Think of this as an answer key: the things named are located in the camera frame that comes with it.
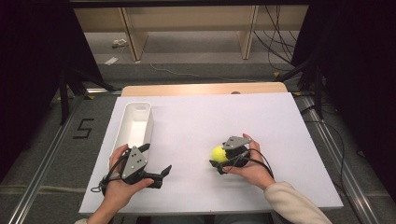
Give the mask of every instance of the tennis ball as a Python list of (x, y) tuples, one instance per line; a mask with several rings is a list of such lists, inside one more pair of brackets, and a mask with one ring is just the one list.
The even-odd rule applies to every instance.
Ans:
[(224, 162), (228, 160), (227, 157), (225, 157), (225, 150), (221, 146), (213, 148), (212, 160), (216, 162)]

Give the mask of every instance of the white table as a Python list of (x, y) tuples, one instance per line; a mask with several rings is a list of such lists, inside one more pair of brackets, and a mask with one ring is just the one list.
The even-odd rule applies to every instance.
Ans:
[(80, 207), (91, 214), (103, 200), (93, 193), (107, 173), (108, 157), (130, 102), (152, 105), (154, 128), (147, 171), (159, 173), (169, 164), (161, 189), (136, 193), (120, 213), (190, 215), (268, 212), (271, 205), (260, 189), (236, 175), (219, 175), (210, 163), (213, 147), (232, 135), (249, 133), (261, 143), (276, 181), (288, 181), (319, 208), (343, 206), (289, 93), (236, 95), (120, 97)]

